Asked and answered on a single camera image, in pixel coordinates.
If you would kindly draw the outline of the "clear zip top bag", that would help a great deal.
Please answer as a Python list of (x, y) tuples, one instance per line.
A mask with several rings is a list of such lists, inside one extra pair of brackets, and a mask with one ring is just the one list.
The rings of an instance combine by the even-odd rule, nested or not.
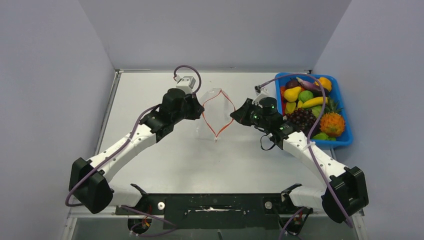
[(234, 122), (230, 114), (236, 110), (235, 105), (221, 88), (210, 89), (199, 102), (204, 111), (197, 124), (195, 137), (217, 143), (223, 132)]

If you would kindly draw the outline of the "toy yellow mango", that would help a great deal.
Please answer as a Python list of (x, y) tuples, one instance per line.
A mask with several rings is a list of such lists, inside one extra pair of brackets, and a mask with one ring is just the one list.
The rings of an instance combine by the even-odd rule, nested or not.
[(302, 91), (302, 88), (300, 86), (287, 88), (283, 93), (283, 98), (290, 103), (296, 102), (298, 100), (298, 97), (301, 91)]

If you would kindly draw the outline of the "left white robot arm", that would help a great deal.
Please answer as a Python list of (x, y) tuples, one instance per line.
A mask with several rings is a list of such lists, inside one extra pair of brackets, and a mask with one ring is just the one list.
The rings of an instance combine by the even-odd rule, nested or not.
[(195, 93), (170, 88), (160, 104), (140, 114), (127, 135), (88, 160), (78, 158), (73, 162), (69, 195), (79, 201), (77, 206), (86, 207), (92, 214), (108, 206), (136, 206), (145, 192), (137, 185), (130, 189), (110, 186), (114, 176), (138, 154), (170, 134), (177, 123), (198, 120), (203, 111)]

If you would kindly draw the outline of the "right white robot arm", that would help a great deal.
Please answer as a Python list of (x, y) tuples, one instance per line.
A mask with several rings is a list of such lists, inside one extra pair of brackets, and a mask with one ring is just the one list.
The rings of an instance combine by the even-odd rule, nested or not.
[(296, 183), (282, 191), (282, 209), (289, 214), (300, 207), (321, 210), (336, 223), (347, 221), (369, 204), (364, 172), (349, 168), (326, 154), (292, 122), (277, 111), (277, 100), (265, 97), (259, 104), (248, 98), (230, 114), (237, 123), (259, 129), (275, 146), (291, 154), (322, 182), (321, 187)]

